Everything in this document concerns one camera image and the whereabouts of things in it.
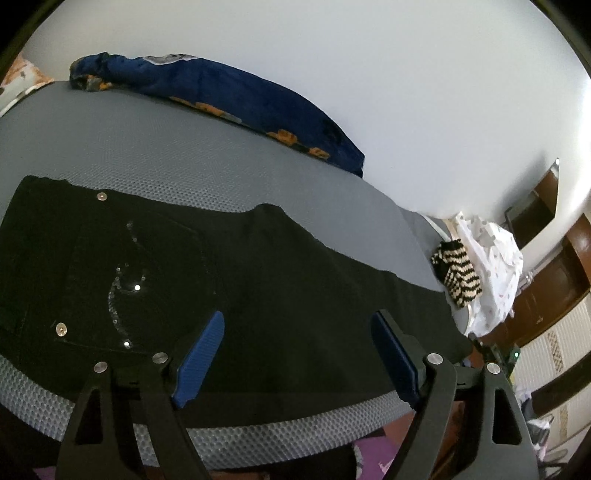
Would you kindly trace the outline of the black pants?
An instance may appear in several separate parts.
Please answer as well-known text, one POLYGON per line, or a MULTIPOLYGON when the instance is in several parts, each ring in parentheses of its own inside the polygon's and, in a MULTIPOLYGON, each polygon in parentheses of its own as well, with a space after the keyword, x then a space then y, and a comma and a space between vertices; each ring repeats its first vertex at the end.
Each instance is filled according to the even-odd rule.
POLYGON ((30 176, 1 224, 1 353, 68 400, 96 363, 140 364, 221 312, 185 425, 353 406, 392 389, 370 337, 381 309, 429 351, 471 353, 442 293, 325 247, 270 204, 222 213, 30 176))

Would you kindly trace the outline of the black white knitted cloth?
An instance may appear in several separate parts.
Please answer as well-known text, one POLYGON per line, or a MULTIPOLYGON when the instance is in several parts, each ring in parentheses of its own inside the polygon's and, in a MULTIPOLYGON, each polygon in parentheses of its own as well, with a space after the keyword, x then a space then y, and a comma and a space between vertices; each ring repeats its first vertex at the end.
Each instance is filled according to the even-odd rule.
POLYGON ((481 279, 461 240, 441 242, 431 257, 431 264, 457 307, 466 307, 482 294, 481 279))

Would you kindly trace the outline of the white dotted cloth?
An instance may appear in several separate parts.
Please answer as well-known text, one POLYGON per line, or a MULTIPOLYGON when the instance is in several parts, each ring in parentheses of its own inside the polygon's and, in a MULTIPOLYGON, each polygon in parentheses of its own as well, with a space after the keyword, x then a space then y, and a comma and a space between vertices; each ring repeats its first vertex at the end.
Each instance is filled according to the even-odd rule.
POLYGON ((470 307, 467 332, 484 337, 513 310, 523 254, 513 234, 492 221, 459 212, 451 222, 481 280, 482 293, 470 307))

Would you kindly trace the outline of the brown white wardrobe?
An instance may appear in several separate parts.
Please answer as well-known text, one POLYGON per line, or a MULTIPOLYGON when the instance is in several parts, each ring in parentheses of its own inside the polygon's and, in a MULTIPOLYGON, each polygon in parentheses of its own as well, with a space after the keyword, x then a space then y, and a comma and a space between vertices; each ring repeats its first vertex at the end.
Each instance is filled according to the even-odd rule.
POLYGON ((550 419, 549 447, 590 426, 590 220, 581 215, 558 253, 516 298, 514 315, 484 342, 513 354, 510 379, 550 419))

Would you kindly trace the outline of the grey mesh mattress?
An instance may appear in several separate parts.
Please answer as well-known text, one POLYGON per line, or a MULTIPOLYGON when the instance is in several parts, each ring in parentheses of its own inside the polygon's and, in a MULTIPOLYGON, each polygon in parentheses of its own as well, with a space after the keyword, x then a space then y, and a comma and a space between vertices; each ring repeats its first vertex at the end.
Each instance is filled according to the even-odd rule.
MULTIPOLYGON (((221 212, 270 203, 325 246, 443 294, 428 260, 439 237, 421 215, 353 174, 182 106, 65 82, 44 87, 1 118, 1 222, 28 175, 221 212)), ((4 358, 1 375, 2 404, 61 440, 72 401, 4 358)), ((307 419, 235 420, 188 434, 206 467, 225 470, 318 454, 408 411, 390 392, 307 419)))

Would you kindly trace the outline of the blue floral blanket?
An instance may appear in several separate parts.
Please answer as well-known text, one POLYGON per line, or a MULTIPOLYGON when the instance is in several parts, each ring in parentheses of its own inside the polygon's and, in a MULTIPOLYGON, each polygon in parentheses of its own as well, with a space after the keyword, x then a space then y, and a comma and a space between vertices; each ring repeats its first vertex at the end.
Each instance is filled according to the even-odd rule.
POLYGON ((88 92, 123 88, 171 100, 363 176, 365 155, 322 109, 287 87, 229 65, 185 54, 128 58, 103 52, 75 60, 69 82, 88 92))

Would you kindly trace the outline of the white floral pillow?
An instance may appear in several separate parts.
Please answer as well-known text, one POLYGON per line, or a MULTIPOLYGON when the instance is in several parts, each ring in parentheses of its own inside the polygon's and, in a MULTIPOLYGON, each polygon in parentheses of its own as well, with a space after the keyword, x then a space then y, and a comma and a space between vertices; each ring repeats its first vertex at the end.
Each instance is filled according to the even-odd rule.
POLYGON ((34 91, 54 82, 19 53, 1 83, 0 116, 34 91))

